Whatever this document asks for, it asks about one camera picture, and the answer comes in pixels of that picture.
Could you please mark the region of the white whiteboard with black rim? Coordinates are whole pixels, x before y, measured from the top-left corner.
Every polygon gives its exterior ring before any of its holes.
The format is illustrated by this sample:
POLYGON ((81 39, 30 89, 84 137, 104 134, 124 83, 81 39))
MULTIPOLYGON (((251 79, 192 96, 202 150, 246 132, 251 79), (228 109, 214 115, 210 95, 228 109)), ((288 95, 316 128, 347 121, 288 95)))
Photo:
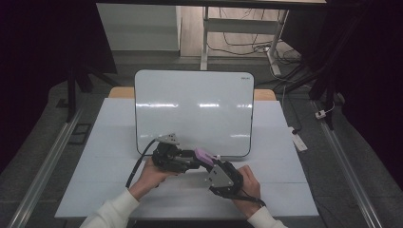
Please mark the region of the white whiteboard with black rim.
POLYGON ((143 69, 134 76, 137 150, 174 133, 181 149, 241 158, 251 150, 254 76, 143 69))

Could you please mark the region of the person's left hand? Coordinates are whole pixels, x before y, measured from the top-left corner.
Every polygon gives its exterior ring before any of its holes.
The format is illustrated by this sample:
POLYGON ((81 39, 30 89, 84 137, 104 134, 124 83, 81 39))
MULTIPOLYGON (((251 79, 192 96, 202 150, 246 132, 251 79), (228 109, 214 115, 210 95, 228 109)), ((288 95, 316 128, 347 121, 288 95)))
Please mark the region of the person's left hand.
POLYGON ((128 191, 136 200, 140 200, 148 192, 171 176, 177 176, 177 173, 159 169, 152 159, 149 158, 144 164, 140 177, 128 191))

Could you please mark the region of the person's right hand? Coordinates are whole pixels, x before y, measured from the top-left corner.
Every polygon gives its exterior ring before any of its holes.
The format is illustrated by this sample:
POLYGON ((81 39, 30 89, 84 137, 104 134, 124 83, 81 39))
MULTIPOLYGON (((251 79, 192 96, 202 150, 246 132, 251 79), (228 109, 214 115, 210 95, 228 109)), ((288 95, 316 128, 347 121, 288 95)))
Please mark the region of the person's right hand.
MULTIPOLYGON (((248 165, 244 165, 239 169, 239 172, 243 176, 242 194, 247 193, 249 196, 259 199, 260 184, 251 168, 248 165)), ((233 199, 233 203, 247 219, 252 217, 261 208, 258 202, 233 199)))

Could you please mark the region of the black floor plate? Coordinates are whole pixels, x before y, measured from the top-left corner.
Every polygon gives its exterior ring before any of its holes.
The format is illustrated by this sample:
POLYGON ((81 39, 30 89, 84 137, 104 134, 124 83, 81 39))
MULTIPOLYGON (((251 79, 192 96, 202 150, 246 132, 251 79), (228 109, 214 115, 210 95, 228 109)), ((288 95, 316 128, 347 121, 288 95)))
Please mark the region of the black floor plate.
POLYGON ((85 144, 91 132, 91 128, 91 123, 77 123, 67 143, 72 145, 85 144))

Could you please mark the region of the white cabinet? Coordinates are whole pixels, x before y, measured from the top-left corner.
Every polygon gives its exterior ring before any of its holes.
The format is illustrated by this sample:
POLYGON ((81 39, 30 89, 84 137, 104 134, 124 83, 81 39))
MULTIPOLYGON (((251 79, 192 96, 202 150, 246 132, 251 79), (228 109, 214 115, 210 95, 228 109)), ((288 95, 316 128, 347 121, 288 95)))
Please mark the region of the white cabinet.
POLYGON ((180 7, 107 3, 96 6, 112 50, 180 50, 180 7))

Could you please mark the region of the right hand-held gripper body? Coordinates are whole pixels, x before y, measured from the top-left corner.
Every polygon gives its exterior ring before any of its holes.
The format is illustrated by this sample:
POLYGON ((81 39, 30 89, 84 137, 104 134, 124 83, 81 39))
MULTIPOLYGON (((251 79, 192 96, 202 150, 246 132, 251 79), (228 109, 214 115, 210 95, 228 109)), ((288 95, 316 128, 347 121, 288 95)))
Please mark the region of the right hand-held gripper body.
POLYGON ((214 161, 216 167, 208 174, 205 181, 209 184, 209 190, 215 195, 234 199, 243 186, 243 176, 228 161, 228 167, 220 167, 217 161, 214 161))

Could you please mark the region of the white desk frame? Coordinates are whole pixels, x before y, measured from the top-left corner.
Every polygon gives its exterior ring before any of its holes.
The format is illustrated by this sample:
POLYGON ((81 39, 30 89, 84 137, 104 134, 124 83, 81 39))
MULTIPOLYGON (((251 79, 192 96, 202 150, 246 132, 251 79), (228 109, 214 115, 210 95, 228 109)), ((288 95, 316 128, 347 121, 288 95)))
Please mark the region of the white desk frame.
POLYGON ((201 48, 201 70, 207 70, 208 54, 207 54, 207 40, 209 32, 228 32, 228 33, 254 33, 272 35, 273 40, 270 47, 266 47, 264 51, 273 71, 274 76, 280 76, 281 72, 275 58, 275 51, 280 39, 280 35, 285 25, 285 20, 288 14, 287 9, 280 9, 278 11, 277 21, 264 21, 264 20, 243 20, 243 19, 221 19, 210 18, 209 8, 202 8, 202 48, 201 48))

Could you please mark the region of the aluminium rail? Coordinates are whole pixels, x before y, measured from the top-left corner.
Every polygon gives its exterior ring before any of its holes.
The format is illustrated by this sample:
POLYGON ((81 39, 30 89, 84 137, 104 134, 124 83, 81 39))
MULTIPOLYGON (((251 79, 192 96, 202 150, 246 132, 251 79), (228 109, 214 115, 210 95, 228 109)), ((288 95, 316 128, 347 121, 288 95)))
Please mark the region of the aluminium rail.
POLYGON ((324 121, 324 119, 317 119, 317 121, 324 132, 328 144, 331 146, 343 176, 345 177, 345 180, 347 181, 352 194, 355 197, 356 203, 367 223, 368 228, 384 228, 367 192, 362 186, 353 166, 346 156, 345 150, 342 147, 336 132, 330 129, 329 125, 324 121))
POLYGON ((65 123, 60 130, 54 144, 50 148, 44 162, 33 179, 27 193, 21 200, 17 210, 7 228, 25 228, 29 218, 38 203, 48 181, 53 173, 57 162, 66 148, 68 138, 71 136, 75 126, 84 112, 84 105, 81 104, 76 113, 68 123, 65 123))

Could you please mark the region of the wooden board under table top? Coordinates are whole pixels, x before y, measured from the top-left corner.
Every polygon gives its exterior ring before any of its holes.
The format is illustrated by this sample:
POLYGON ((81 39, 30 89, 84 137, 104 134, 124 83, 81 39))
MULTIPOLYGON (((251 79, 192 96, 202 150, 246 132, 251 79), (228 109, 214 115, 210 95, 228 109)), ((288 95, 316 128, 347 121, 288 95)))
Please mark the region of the wooden board under table top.
MULTIPOLYGON (((108 95, 109 98, 134 99, 135 90, 131 86, 115 86, 108 95)), ((276 95, 271 89, 255 89, 254 99, 256 101, 275 101, 276 95)))

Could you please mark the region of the black metal stand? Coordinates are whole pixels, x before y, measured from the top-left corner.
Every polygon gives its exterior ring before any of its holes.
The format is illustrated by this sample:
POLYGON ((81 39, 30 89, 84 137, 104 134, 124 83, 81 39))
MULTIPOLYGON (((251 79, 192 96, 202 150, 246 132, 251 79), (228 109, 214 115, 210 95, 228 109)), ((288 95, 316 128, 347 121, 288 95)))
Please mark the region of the black metal stand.
POLYGON ((89 93, 94 85, 89 75, 94 75, 98 79, 104 81, 110 86, 119 86, 119 84, 105 75, 100 70, 88 64, 76 64, 70 68, 67 76, 67 98, 68 98, 68 114, 67 123, 70 123, 76 113, 76 86, 79 86, 82 92, 89 93))
POLYGON ((301 86, 304 86, 312 81, 314 84, 309 91, 308 95, 311 100, 319 100, 323 94, 325 94, 325 114, 322 119, 333 130, 333 110, 335 108, 335 64, 332 61, 328 61, 323 67, 313 72, 311 75, 306 76, 290 86, 285 87, 285 93, 289 93, 301 86))

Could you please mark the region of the black and pink whiteboard eraser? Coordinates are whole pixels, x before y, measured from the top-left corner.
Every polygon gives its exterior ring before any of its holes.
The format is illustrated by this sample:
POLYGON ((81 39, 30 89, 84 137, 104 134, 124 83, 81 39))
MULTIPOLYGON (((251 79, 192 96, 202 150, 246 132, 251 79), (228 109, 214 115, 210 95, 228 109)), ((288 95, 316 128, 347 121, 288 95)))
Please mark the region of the black and pink whiteboard eraser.
POLYGON ((208 152, 204 151, 201 148, 195 149, 195 156, 199 161, 209 166, 213 166, 214 160, 216 159, 215 156, 209 154, 208 152))

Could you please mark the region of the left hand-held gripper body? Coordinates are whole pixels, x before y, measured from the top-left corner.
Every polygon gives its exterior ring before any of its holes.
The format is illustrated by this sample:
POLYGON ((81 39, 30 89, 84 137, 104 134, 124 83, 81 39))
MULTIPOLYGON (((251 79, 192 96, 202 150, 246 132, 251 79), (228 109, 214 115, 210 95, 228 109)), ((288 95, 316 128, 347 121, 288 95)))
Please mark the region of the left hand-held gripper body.
POLYGON ((182 150, 175 133, 162 135, 155 139, 158 142, 152 154, 153 163, 164 171, 185 173, 189 167, 187 161, 181 161, 182 150))

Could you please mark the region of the dark curtain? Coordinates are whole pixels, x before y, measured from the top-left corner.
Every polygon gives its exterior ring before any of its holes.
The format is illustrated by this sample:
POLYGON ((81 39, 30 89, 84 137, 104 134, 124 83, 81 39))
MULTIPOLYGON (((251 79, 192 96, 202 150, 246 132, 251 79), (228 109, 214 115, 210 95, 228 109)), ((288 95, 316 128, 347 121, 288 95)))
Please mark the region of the dark curtain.
MULTIPOLYGON (((367 5, 332 70, 336 91, 345 99, 347 120, 403 190, 403 0, 327 0, 358 1, 367 5)), ((282 39, 315 70, 352 16, 343 9, 291 10, 282 39)))
POLYGON ((36 125, 53 86, 86 68, 117 71, 97 0, 0 0, 0 171, 36 125))

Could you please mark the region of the white tag on table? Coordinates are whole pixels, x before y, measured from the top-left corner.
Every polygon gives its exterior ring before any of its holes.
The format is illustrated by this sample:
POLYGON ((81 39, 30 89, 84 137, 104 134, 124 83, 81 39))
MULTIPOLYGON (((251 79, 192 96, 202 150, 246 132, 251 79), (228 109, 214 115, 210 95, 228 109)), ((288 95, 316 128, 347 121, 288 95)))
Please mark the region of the white tag on table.
POLYGON ((308 147, 306 146, 306 144, 304 143, 302 138, 299 136, 297 131, 292 126, 289 126, 288 129, 291 133, 292 141, 293 141, 297 151, 298 152, 306 151, 308 149, 308 147))

